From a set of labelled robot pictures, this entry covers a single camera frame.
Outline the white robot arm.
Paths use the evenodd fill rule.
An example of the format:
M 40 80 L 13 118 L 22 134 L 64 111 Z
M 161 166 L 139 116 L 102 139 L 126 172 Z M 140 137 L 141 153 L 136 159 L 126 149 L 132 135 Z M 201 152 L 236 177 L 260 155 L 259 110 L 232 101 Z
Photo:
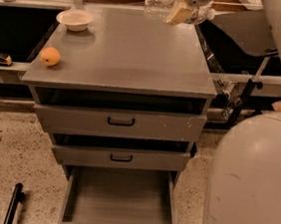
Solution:
M 281 0 L 262 0 L 281 60 Z M 245 119 L 215 149 L 203 224 L 281 224 L 281 112 Z

